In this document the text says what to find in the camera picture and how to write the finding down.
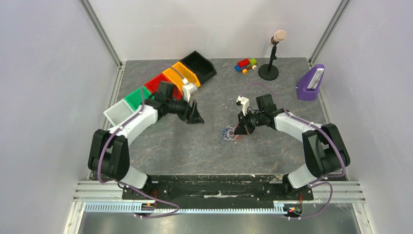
purple holder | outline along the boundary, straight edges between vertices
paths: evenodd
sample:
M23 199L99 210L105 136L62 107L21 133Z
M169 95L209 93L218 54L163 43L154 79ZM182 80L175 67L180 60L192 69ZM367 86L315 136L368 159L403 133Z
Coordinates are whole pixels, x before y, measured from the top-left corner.
M314 101L317 99L324 70L324 65L317 64L298 81L296 85L298 100Z

microphone stand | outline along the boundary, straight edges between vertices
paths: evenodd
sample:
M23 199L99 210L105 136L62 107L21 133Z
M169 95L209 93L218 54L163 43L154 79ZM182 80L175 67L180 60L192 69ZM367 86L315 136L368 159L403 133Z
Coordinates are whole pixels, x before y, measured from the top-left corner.
M277 52L278 41L274 41L274 38L271 38L271 43L273 44L273 47L271 50L270 63L263 64L258 69L258 75L265 80L275 80L278 77L278 74L280 73L278 71L278 68L272 65L272 62L277 59L275 53Z

microphone head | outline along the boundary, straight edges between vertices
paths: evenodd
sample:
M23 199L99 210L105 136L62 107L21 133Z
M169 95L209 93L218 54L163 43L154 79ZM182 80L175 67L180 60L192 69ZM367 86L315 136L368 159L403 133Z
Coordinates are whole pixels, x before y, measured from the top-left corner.
M283 41L285 37L287 36L287 33L284 30L278 30L274 34L274 41Z

red block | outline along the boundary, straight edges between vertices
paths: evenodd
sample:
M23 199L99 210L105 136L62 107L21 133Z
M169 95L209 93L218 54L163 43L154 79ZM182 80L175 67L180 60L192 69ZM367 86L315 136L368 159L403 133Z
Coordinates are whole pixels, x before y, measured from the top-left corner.
M249 65L249 59L244 59L244 60L238 62L238 66L240 68L243 68L243 67L248 66L248 65Z
M171 82L164 74L159 74L155 78L151 79L145 84L145 87L151 92L155 93L158 90L159 83L161 81ZM178 87L175 87L173 90L172 96L178 100L182 98L182 94L179 91Z

round black base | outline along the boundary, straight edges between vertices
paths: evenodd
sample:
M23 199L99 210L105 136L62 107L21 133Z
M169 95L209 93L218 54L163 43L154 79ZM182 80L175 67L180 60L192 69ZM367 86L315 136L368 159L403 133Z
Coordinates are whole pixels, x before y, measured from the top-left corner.
M274 65L271 65L271 70L268 71L269 64L261 65L258 69L258 75L265 80L275 80L278 77L279 71L278 68Z

